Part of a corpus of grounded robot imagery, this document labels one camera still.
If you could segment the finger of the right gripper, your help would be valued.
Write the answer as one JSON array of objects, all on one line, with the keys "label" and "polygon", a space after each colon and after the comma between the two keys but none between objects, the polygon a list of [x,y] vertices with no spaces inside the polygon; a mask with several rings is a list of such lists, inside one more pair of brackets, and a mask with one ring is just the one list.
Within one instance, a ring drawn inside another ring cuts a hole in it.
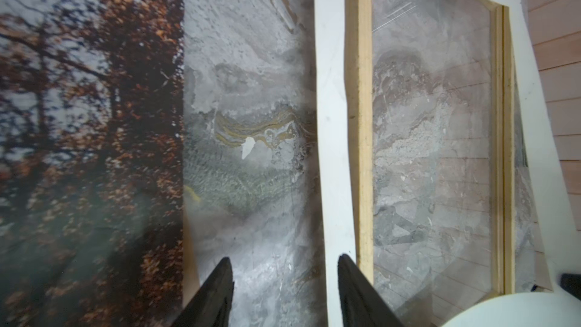
[{"label": "finger of the right gripper", "polygon": [[574,296],[577,300],[581,300],[581,275],[576,273],[563,273],[560,275],[560,287]]}]

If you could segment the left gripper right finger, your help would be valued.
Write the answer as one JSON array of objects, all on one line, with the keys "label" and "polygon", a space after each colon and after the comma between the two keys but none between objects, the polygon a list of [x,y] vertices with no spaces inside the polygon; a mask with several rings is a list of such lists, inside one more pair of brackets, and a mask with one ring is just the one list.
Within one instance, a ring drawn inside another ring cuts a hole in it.
[{"label": "left gripper right finger", "polygon": [[348,254],[337,265],[344,327],[404,327]]}]

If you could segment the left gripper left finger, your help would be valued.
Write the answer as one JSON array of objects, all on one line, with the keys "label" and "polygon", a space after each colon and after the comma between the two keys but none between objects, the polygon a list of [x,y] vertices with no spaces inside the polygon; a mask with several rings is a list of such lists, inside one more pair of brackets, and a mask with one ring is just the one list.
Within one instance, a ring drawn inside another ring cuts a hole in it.
[{"label": "left gripper left finger", "polygon": [[231,260],[224,257],[171,326],[227,327],[234,288]]}]

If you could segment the autumn forest photo print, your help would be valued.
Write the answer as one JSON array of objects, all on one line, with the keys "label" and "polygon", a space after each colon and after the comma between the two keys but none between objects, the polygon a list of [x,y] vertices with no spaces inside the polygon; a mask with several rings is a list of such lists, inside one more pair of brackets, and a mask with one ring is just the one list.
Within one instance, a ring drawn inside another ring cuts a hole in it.
[{"label": "autumn forest photo print", "polygon": [[183,0],[1,0],[1,324],[182,310]]}]

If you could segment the clear acrylic glass sheet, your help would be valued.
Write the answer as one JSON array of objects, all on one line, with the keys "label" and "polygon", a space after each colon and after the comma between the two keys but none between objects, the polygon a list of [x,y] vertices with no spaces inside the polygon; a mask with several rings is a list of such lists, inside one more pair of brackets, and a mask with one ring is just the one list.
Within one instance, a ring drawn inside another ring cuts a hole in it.
[{"label": "clear acrylic glass sheet", "polygon": [[372,0],[375,287],[406,326],[492,288],[491,13]]}]

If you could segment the white photo mat board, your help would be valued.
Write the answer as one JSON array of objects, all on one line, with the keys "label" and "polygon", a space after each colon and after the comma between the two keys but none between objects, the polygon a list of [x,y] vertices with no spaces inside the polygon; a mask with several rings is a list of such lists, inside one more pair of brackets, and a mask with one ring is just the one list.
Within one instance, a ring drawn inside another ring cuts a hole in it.
[{"label": "white photo mat board", "polygon": [[[451,325],[578,326],[580,302],[559,283],[563,273],[580,271],[580,235],[574,225],[521,0],[493,1],[509,9],[531,185],[555,287],[551,293],[493,298],[454,317]],[[356,253],[344,79],[346,0],[315,0],[314,8],[327,314],[329,325],[342,326],[338,264],[341,257]]]}]

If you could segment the light wooden picture frame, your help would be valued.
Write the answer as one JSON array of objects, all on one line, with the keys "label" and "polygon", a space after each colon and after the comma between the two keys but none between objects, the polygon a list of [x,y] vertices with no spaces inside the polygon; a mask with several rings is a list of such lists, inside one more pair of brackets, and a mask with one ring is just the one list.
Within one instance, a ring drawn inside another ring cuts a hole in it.
[{"label": "light wooden picture frame", "polygon": [[[515,292],[514,46],[509,0],[481,0],[492,13],[493,261],[491,295]],[[372,0],[345,0],[345,83],[357,265],[373,272]]]}]

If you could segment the brown frame backing board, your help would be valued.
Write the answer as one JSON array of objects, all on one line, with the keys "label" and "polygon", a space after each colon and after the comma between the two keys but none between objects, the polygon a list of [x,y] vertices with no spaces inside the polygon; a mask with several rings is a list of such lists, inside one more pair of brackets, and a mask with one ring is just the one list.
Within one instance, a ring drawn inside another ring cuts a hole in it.
[{"label": "brown frame backing board", "polygon": [[194,238],[188,215],[183,216],[183,271],[182,271],[182,306],[186,308],[190,300],[196,295],[200,288],[198,275],[198,265],[195,255]]}]

